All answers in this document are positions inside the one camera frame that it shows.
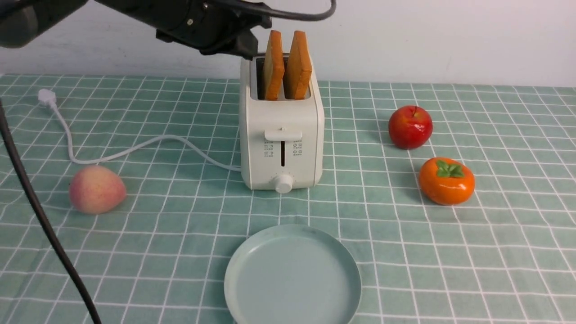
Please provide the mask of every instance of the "apple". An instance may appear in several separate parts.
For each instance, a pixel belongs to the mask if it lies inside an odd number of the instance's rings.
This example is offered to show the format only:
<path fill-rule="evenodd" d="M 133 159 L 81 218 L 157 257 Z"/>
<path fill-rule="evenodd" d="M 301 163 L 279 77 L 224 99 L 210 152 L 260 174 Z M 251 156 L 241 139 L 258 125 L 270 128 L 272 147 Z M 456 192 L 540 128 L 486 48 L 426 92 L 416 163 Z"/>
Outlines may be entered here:
<path fill-rule="evenodd" d="M 388 121 L 388 134 L 398 148 L 409 150 L 422 146 L 432 136 L 432 118 L 418 106 L 398 108 Z"/>

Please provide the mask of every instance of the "light blue plate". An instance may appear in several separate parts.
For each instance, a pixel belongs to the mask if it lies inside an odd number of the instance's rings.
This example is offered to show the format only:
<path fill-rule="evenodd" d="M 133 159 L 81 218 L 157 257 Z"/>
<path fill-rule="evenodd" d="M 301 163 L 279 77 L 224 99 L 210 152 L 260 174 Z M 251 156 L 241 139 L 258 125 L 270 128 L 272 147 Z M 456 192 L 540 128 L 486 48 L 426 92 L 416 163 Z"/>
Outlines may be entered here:
<path fill-rule="evenodd" d="M 338 240 L 304 225 L 260 231 L 236 250 L 224 295 L 238 324 L 349 324 L 360 272 Z"/>

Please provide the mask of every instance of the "toast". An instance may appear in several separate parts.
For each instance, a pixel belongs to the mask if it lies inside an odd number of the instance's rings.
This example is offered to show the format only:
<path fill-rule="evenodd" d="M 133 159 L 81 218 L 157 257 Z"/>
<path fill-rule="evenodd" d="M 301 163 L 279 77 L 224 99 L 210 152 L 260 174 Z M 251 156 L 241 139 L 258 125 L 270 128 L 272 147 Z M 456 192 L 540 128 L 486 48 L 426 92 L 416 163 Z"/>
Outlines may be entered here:
<path fill-rule="evenodd" d="M 294 100 L 304 99 L 308 91 L 311 75 L 312 61 L 308 53 L 306 33 L 295 31 L 284 75 L 284 93 L 286 98 Z"/>
<path fill-rule="evenodd" d="M 282 52 L 282 35 L 279 31 L 270 31 L 263 72 L 264 99 L 278 100 L 284 77 L 284 53 Z"/>

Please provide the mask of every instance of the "toaster knob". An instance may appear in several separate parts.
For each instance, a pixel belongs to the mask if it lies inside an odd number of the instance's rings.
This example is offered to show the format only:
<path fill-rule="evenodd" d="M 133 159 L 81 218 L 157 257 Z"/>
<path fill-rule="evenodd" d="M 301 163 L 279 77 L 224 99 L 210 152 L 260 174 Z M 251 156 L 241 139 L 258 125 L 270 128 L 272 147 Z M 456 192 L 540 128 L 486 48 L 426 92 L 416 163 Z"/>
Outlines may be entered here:
<path fill-rule="evenodd" d="M 287 174 L 281 174 L 274 179 L 274 188 L 277 193 L 287 194 L 292 190 L 294 179 Z"/>

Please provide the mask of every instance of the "grid pattern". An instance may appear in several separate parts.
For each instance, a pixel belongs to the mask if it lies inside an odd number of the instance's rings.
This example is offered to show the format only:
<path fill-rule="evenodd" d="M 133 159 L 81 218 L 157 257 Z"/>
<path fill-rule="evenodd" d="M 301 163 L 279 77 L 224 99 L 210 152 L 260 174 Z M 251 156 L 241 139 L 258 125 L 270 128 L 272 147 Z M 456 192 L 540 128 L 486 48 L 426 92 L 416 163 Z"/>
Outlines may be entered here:
<path fill-rule="evenodd" d="M 320 228 L 351 251 L 363 294 L 355 324 L 576 323 L 576 89 L 321 82 L 324 174 L 309 190 L 251 192 L 240 174 L 184 144 L 155 143 L 103 163 L 128 189 L 114 212 L 70 207 L 82 166 L 37 91 L 55 91 L 79 159 L 162 134 L 239 165 L 236 80 L 0 77 L 24 164 L 104 323 L 233 323 L 223 275 L 234 250 L 267 227 Z M 391 113 L 428 110 L 434 134 L 393 147 Z M 477 189 L 441 207 L 420 166 L 463 161 Z M 0 322 L 89 323 L 84 305 L 0 152 Z"/>

